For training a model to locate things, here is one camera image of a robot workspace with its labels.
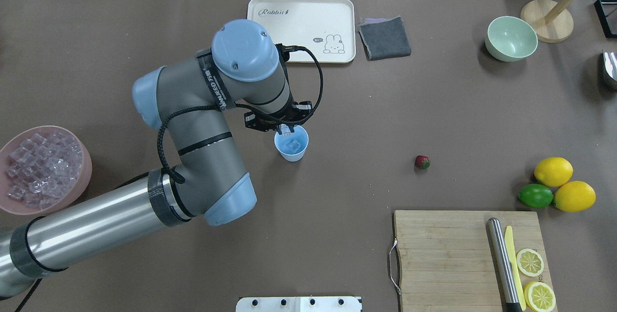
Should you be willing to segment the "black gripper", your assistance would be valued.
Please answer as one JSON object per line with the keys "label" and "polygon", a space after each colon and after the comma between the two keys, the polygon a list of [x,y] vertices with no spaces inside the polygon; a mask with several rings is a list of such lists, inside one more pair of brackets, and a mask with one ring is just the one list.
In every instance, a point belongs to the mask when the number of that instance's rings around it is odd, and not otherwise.
{"label": "black gripper", "polygon": [[270,114],[249,105],[245,105],[244,108],[249,110],[244,113],[244,124],[247,129],[260,132],[273,130],[281,136],[290,136],[295,131],[293,127],[306,123],[313,114],[311,101],[291,101],[281,110]]}

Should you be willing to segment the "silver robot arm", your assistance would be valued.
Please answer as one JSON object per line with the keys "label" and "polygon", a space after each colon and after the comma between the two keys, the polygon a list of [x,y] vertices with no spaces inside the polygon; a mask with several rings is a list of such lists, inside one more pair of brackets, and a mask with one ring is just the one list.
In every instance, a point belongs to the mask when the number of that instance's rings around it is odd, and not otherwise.
{"label": "silver robot arm", "polygon": [[289,55],[308,48],[276,44],[260,24],[227,22],[209,48],[137,79],[133,103],[156,129],[161,166],[120,187],[1,235],[1,299],[9,299],[72,264],[203,216],[222,226],[246,215],[256,194],[227,110],[242,108],[247,129],[287,135],[318,103],[295,101]]}

